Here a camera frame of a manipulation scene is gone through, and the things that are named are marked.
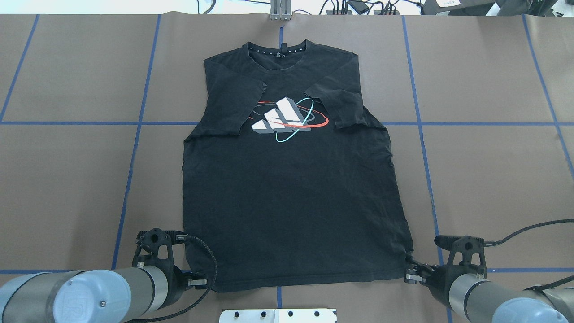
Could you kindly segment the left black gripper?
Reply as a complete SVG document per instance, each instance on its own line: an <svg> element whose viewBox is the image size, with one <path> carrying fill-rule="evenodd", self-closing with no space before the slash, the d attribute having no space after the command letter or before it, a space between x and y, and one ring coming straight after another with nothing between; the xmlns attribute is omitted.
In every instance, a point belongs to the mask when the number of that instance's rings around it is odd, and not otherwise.
<svg viewBox="0 0 574 323"><path fill-rule="evenodd" d="M166 307L175 303L185 288L206 288L209 280L204 277L184 279L184 274L174 265L173 245L185 242L187 235L177 230L154 228L139 231L132 266L143 268L152 278L153 299L150 307Z"/></svg>

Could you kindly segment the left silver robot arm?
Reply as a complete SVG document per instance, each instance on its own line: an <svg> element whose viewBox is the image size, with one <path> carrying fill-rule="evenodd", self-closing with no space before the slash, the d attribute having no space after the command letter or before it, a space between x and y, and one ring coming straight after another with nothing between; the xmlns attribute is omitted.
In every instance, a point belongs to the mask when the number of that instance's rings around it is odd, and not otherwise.
<svg viewBox="0 0 574 323"><path fill-rule="evenodd" d="M173 247L193 243L213 256L199 237L154 228L140 231L131 267L115 270L39 272L1 287L3 323L149 323L145 315L177 302L191 288L209 292L217 274L183 272Z"/></svg>

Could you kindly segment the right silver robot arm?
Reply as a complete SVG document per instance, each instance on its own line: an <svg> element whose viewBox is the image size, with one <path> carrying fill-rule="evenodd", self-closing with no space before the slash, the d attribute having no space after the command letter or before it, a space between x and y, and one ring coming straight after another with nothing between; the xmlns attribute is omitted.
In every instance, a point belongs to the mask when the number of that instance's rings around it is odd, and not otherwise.
<svg viewBox="0 0 574 323"><path fill-rule="evenodd" d="M449 252L443 265L429 265L408 256L407 284L421 284L432 297L468 323L571 323L573 289L562 283L521 291L487 278L484 255L493 243L479 237L439 235L435 245Z"/></svg>

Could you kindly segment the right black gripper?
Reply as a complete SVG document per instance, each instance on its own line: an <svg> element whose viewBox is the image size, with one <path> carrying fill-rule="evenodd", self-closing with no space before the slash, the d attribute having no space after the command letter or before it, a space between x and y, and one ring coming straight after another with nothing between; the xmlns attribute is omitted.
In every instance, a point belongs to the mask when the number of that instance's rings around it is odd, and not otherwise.
<svg viewBox="0 0 574 323"><path fill-rule="evenodd" d="M450 288L459 276L475 274L486 277L484 248L490 247L490 241L474 236L438 235L434 243L450 252L447 263L431 266L407 254L407 268L404 271L406 284L422 284L437 301L448 301Z"/></svg>

